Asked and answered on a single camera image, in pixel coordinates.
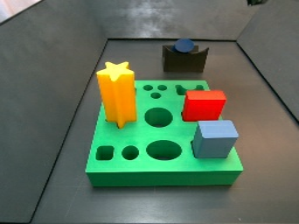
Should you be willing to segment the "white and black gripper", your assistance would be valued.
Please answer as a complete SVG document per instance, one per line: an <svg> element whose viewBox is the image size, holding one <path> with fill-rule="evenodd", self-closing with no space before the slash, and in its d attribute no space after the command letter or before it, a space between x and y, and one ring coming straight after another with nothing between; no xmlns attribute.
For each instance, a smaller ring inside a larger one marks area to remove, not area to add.
<svg viewBox="0 0 299 224"><path fill-rule="evenodd" d="M247 5L259 5L264 4L267 0L247 0Z"/></svg>

